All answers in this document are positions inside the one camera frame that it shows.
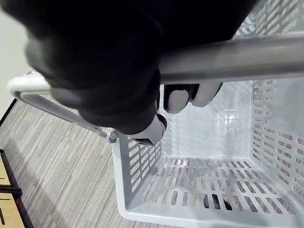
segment gloved hand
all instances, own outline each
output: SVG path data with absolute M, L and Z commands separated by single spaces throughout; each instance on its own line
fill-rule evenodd
M 166 121 L 156 113 L 162 51 L 228 40 L 257 0 L 0 0 L 28 31 L 29 64 L 52 96 L 95 125 L 155 144 Z M 169 85 L 164 106 L 206 105 L 219 84 Z

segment white plastic basket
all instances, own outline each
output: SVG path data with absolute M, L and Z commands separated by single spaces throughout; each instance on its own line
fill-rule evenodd
M 302 1 L 265 1 L 236 36 L 301 30 L 303 22 Z M 39 82 L 29 80 L 11 82 L 11 92 L 105 137 L 64 108 L 37 99 L 34 92 L 49 87 L 41 77 Z M 108 134 L 121 215 L 191 228 L 304 227 L 303 88 L 303 78 L 225 82 L 204 108 L 188 105 L 176 115 L 161 108 L 168 129 L 155 146 L 138 145 L 121 133 Z

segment black object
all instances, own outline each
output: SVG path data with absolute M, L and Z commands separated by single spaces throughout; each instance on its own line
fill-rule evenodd
M 219 204 L 219 201 L 218 201 L 219 198 L 216 194 L 212 194 L 212 200 L 213 200 L 213 203 L 214 203 L 214 208 L 215 209 L 220 209 L 220 204 Z M 227 201 L 224 200 L 224 204 L 225 204 L 226 210 L 232 210 L 231 205 Z M 204 198 L 204 206 L 205 206 L 205 208 L 210 208 L 207 195 Z
M 88 122 L 132 135 L 156 113 L 163 51 L 229 40 L 257 0 L 1 0 L 29 64 Z
M 22 196 L 22 189 L 19 188 L 13 171 L 11 170 L 9 161 L 2 149 L 0 149 L 0 155 L 11 184 L 11 186 L 0 185 L 0 192 L 11 193 L 14 198 L 19 199 Z
M 25 209 L 24 205 L 23 205 L 23 202 L 21 199 L 16 199 L 15 200 L 15 203 L 16 203 L 16 206 L 17 206 L 17 209 L 18 209 L 18 212 L 20 214 L 20 217 L 21 217 L 21 220 L 23 222 L 23 225 L 25 228 L 34 228 L 30 218 L 29 218 L 29 215 L 27 213 L 27 210 Z
M 6 110 L 5 114 L 2 116 L 1 120 L 0 120 L 0 126 L 3 124 L 5 118 L 9 115 L 10 111 L 12 110 L 12 108 L 14 107 L 15 103 L 17 102 L 17 99 L 14 99 L 12 101 L 12 103 L 10 103 L 8 109 Z
M 5 221 L 4 221 L 4 217 L 3 217 L 3 214 L 2 214 L 1 208 L 0 208 L 0 219 L 1 219 L 1 224 L 5 225 Z

